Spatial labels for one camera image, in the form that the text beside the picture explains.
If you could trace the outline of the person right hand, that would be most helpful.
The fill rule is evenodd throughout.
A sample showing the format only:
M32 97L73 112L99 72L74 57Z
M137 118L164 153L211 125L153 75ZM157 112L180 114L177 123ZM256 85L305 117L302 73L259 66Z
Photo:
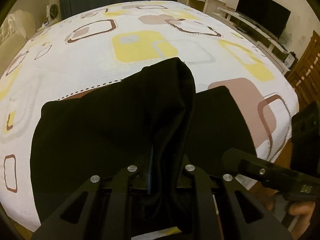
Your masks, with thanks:
M288 212L290 215L299 216L299 219L291 230L294 238L298 239L308 229L315 206L315 202L294 202L289 207Z

